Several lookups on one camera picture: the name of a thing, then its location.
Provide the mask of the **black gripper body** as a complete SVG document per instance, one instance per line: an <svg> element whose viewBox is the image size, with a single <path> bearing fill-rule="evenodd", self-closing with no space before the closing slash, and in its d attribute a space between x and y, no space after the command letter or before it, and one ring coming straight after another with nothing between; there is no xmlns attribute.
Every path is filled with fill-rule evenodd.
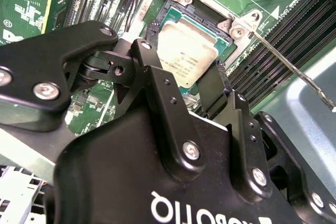
<svg viewBox="0 0 336 224"><path fill-rule="evenodd" d="M245 201L229 178L229 134L193 118L207 164L191 182L162 165L139 109L72 141L45 200L48 223L300 223L278 191Z"/></svg>

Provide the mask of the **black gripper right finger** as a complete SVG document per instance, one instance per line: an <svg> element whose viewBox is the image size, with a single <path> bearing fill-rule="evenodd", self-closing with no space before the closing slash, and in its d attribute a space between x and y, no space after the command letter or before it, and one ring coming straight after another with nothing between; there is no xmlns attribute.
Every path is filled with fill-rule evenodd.
<svg viewBox="0 0 336 224"><path fill-rule="evenodd" d="M335 223L335 199L276 120L251 113L220 61L197 86L206 117L228 129L229 178L251 215L272 223Z"/></svg>

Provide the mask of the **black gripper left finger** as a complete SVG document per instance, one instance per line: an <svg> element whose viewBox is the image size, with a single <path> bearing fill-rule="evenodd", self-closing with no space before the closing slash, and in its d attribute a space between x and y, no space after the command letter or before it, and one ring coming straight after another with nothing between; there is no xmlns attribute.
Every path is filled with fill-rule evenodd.
<svg viewBox="0 0 336 224"><path fill-rule="evenodd" d="M149 142L181 181L205 168L176 81L147 40L127 42L90 21L1 46L1 71L1 154L46 181L69 143L88 144L92 162L118 164L143 162L140 143ZM71 96L99 79L117 85L116 117L75 137L65 126Z"/></svg>

